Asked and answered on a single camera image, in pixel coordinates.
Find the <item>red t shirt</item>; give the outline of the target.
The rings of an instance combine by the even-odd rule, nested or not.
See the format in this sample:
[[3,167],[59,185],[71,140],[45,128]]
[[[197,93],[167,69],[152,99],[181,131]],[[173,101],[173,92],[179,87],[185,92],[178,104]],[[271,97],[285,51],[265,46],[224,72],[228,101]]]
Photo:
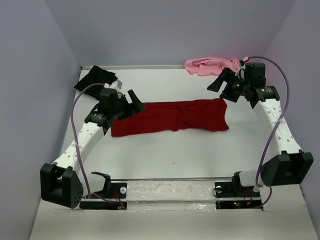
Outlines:
[[223,132],[227,104],[222,98],[190,101],[146,102],[146,109],[127,119],[115,120],[112,137],[124,137],[161,131],[202,129]]

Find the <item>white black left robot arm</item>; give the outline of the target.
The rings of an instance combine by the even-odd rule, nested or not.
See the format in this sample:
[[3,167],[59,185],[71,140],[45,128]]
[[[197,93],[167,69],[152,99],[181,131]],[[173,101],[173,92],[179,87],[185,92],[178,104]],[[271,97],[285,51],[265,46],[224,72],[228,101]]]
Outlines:
[[73,132],[73,142],[53,163],[41,167],[41,199],[74,209],[83,197],[91,196],[88,178],[85,176],[84,182],[79,178],[79,174],[85,173],[84,161],[115,120],[130,118],[145,109],[146,105],[132,89],[123,94],[114,88],[103,88],[80,131]]

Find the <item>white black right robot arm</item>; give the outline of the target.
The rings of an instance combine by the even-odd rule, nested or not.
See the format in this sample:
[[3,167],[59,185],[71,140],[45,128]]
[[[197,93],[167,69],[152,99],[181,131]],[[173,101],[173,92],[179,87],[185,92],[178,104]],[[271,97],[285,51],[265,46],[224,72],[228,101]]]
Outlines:
[[271,159],[257,170],[236,172],[230,183],[235,196],[242,196],[249,187],[299,185],[311,168],[314,158],[296,142],[284,118],[280,96],[274,86],[266,85],[266,66],[263,63],[245,63],[238,72],[224,68],[207,90],[218,92],[226,86],[220,97],[237,102],[244,97],[259,118],[268,135],[266,151]]

